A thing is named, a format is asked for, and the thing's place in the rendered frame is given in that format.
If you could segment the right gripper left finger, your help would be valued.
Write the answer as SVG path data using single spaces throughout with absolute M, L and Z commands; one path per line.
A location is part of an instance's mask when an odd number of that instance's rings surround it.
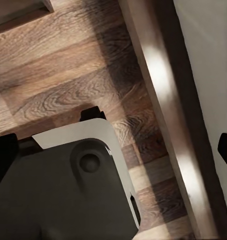
M 19 143 L 15 133 L 0 136 L 0 182 L 19 153 Z

